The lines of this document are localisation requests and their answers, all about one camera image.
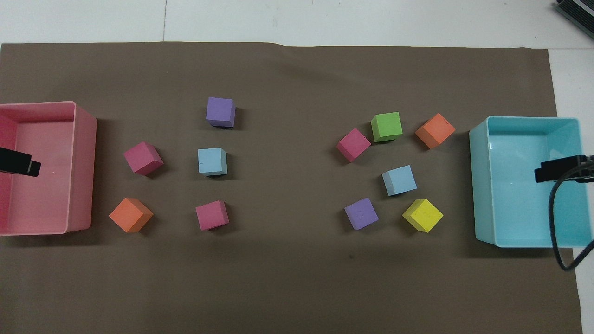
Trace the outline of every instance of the plastic bin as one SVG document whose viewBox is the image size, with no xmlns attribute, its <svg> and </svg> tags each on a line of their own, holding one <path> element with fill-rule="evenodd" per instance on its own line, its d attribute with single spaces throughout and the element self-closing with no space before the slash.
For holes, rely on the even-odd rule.
<svg viewBox="0 0 594 334">
<path fill-rule="evenodd" d="M 96 130 L 74 102 L 0 105 L 0 146 L 41 163 L 38 177 L 0 173 L 0 235 L 89 228 Z"/>
<path fill-rule="evenodd" d="M 536 183 L 543 161 L 582 154 L 573 118 L 490 116 L 470 131 L 476 237 L 499 247 L 551 247 L 548 199 Z M 555 198 L 560 247 L 592 240 L 586 185 L 564 182 Z"/>
</svg>

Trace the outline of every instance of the pink bin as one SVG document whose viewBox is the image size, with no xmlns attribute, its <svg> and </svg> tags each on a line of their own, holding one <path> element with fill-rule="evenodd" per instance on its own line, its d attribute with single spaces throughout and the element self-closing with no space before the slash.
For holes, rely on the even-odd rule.
<svg viewBox="0 0 594 334">
<path fill-rule="evenodd" d="M 72 101 L 0 105 L 0 146 L 41 163 L 38 177 L 0 173 L 0 235 L 89 228 L 96 133 Z"/>
</svg>

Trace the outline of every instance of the blue bin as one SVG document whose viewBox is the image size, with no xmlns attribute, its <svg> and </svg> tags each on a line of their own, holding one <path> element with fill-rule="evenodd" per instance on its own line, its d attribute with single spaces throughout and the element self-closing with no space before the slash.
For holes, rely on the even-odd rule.
<svg viewBox="0 0 594 334">
<path fill-rule="evenodd" d="M 470 131 L 476 237 L 499 247 L 552 247 L 541 162 L 582 154 L 574 118 L 490 116 Z M 559 247 L 592 240 L 586 185 L 564 182 L 555 198 Z"/>
</svg>

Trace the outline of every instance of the white surface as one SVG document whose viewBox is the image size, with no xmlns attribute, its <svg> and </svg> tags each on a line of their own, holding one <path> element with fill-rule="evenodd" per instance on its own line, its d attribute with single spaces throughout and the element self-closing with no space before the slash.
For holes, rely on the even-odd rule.
<svg viewBox="0 0 594 334">
<path fill-rule="evenodd" d="M 0 43 L 163 40 L 164 0 L 0 0 Z"/>
<path fill-rule="evenodd" d="M 554 1 L 168 0 L 165 40 L 594 48 Z"/>
<path fill-rule="evenodd" d="M 583 149 L 594 155 L 594 50 L 549 50 L 557 115 L 576 117 Z M 590 215 L 594 218 L 594 184 L 588 184 Z M 574 249 L 576 256 L 581 249 Z M 584 333 L 594 334 L 594 253 L 576 269 Z"/>
<path fill-rule="evenodd" d="M 555 12 L 553 3 L 0 0 L 0 43 L 181 40 L 594 49 L 594 40 Z M 551 50 L 549 54 L 559 116 L 581 120 L 584 151 L 594 155 L 594 51 Z M 590 209 L 594 212 L 594 191 Z M 578 268 L 577 284 L 584 333 L 594 334 L 594 254 Z"/>
</svg>

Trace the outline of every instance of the block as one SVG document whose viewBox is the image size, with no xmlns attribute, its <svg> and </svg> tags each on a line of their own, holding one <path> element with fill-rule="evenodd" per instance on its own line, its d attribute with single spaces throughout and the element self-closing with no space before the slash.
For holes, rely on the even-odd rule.
<svg viewBox="0 0 594 334">
<path fill-rule="evenodd" d="M 429 233 L 444 216 L 427 199 L 416 200 L 402 215 L 418 231 Z"/>
<path fill-rule="evenodd" d="M 124 157 L 133 172 L 144 176 L 163 166 L 163 160 L 157 150 L 146 141 L 127 150 Z"/>
<path fill-rule="evenodd" d="M 227 152 L 221 148 L 198 150 L 198 172 L 207 176 L 227 174 Z"/>
<path fill-rule="evenodd" d="M 206 121 L 214 127 L 232 128 L 235 125 L 235 103 L 233 100 L 209 97 Z"/>
<path fill-rule="evenodd" d="M 415 134 L 430 148 L 437 147 L 456 129 L 441 114 L 433 116 Z"/>
<path fill-rule="evenodd" d="M 369 198 L 363 198 L 345 207 L 345 211 L 354 229 L 362 229 L 379 220 Z"/>
<path fill-rule="evenodd" d="M 402 135 L 399 112 L 378 114 L 371 120 L 374 142 L 394 140 Z"/>
<path fill-rule="evenodd" d="M 153 216 L 151 210 L 136 198 L 124 198 L 109 217 L 126 233 L 138 232 Z"/>
<path fill-rule="evenodd" d="M 225 203 L 221 200 L 196 207 L 196 216 L 202 231 L 229 223 Z"/>
<path fill-rule="evenodd" d="M 405 193 L 416 189 L 415 178 L 412 176 L 410 165 L 392 169 L 381 175 L 388 191 L 388 196 Z"/>
<path fill-rule="evenodd" d="M 349 162 L 353 162 L 370 145 L 369 140 L 359 130 L 353 129 L 338 142 L 336 148 Z"/>
</svg>

